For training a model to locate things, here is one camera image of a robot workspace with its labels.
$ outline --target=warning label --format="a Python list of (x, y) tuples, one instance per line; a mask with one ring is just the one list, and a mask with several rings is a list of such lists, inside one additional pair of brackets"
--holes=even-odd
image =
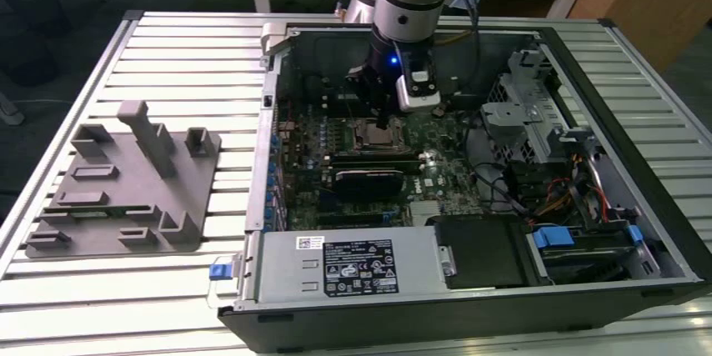
[(399, 292), (391, 239), (324, 243), (323, 249), (327, 296)]

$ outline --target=metal bracket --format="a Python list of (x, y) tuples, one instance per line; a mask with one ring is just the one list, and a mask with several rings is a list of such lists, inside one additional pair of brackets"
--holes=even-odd
[(239, 273), (239, 301), (255, 300), (256, 295), (256, 277), (257, 273), (257, 256), (259, 248), (261, 244), (261, 232), (253, 231), (245, 235), (245, 253), (244, 258), (239, 260), (240, 268), (237, 268)]
[(259, 41), (263, 47), (263, 54), (273, 56), (283, 49), (288, 48), (289, 42), (287, 39), (293, 36), (287, 32), (287, 23), (267, 23), (263, 26), (263, 32), (259, 36)]
[(449, 246), (439, 246), (440, 266), (443, 267), (443, 274), (445, 277), (457, 275), (457, 267), (455, 266), (453, 250)]

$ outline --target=aluminum extrusion table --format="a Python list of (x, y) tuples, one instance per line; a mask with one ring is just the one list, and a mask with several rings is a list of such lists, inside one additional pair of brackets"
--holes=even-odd
[[(133, 13), (79, 94), (0, 228), (0, 355), (253, 353), (217, 320), (235, 284), (209, 287), (208, 266), (243, 248), (243, 230), (265, 79), (260, 32), (268, 22), (335, 23), (325, 15)], [(443, 18), (467, 26), (464, 18)], [(596, 21), (489, 19), (483, 25), (549, 26), (559, 32), (703, 239), (712, 245), (712, 136), (615, 28)], [(575, 100), (564, 99), (580, 123)], [(31, 260), (24, 238), (69, 166), (80, 123), (128, 128), (120, 101), (145, 99), (171, 130), (220, 133), (219, 171), (196, 252), (143, 257)], [(711, 354), (712, 298), (653, 308), (579, 333), (537, 333), (341, 349), (325, 354)]]

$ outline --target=blue latch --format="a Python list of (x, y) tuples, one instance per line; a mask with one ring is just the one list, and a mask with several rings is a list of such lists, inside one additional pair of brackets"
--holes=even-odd
[(383, 224), (389, 224), (395, 216), (399, 215), (397, 211), (383, 212)]
[(211, 281), (232, 279), (232, 264), (212, 264), (209, 271)]
[(628, 225), (628, 234), (631, 235), (631, 239), (636, 245), (643, 243), (643, 233), (637, 225)]
[(571, 246), (575, 239), (567, 227), (543, 227), (533, 233), (533, 242), (539, 249), (549, 246)]

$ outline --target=motherboard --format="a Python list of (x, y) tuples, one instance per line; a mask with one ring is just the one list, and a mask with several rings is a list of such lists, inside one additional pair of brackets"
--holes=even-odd
[(440, 214), (481, 213), (456, 113), (333, 118), (307, 105), (279, 134), (288, 230), (424, 225)]

